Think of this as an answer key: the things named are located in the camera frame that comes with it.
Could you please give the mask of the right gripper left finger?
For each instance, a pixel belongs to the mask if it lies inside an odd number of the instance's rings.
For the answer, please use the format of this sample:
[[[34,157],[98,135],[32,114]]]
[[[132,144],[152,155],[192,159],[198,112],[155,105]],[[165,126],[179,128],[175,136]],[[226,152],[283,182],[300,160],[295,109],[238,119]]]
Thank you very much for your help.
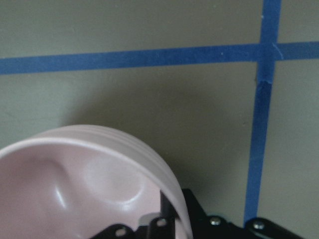
[[[173,205],[160,192],[160,214],[148,225],[133,230],[125,224],[113,224],[92,236],[92,239],[176,239],[176,216]]]

